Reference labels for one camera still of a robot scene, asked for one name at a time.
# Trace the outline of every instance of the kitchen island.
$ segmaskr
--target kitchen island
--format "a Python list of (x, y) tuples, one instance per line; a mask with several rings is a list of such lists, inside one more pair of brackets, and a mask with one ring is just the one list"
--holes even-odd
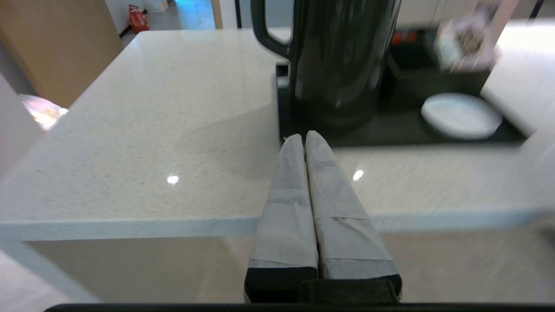
[[(378, 230), (507, 227), (553, 210), (554, 35), (507, 27), (483, 90), (533, 133), (522, 146), (334, 150)], [(252, 235), (280, 149), (278, 61), (249, 29), (139, 34), (2, 181), (0, 247), (90, 300), (24, 242)]]

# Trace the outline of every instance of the tile floor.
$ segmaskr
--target tile floor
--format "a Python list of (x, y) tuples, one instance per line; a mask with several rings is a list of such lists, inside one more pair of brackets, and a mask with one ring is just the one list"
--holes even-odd
[[(555, 303), (555, 221), (522, 229), (387, 233), (402, 302)], [(104, 302), (240, 303), (253, 238), (31, 243)], [(70, 298), (0, 253), (0, 310)]]
[[(168, 9), (160, 13), (147, 13), (151, 31), (179, 29), (215, 29), (210, 0), (168, 0)], [(125, 48), (137, 34), (127, 32), (122, 37)]]

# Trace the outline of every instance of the white counter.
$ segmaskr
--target white counter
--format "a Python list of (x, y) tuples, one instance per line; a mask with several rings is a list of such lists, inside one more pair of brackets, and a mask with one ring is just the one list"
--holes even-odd
[[(537, 130), (520, 148), (335, 149), (347, 176), (363, 170), (354, 188), (378, 229), (497, 227), (551, 211), (554, 36), (507, 28), (485, 87)], [(2, 182), (0, 237), (253, 234), (280, 149), (278, 60), (251, 30), (141, 33)]]

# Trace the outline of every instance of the white plate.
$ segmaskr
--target white plate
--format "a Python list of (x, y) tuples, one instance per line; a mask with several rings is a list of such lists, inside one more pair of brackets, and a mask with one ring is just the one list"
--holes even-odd
[(462, 93), (440, 93), (427, 98), (422, 116), (439, 132), (465, 140), (487, 138), (503, 121), (483, 99)]

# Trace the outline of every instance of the black electric kettle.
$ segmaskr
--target black electric kettle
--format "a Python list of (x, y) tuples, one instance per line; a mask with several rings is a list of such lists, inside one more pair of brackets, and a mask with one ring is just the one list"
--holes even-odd
[(332, 129), (372, 115), (400, 0), (296, 0), (288, 43), (268, 34), (265, 1), (250, 3), (256, 39), (289, 60), (292, 109)]

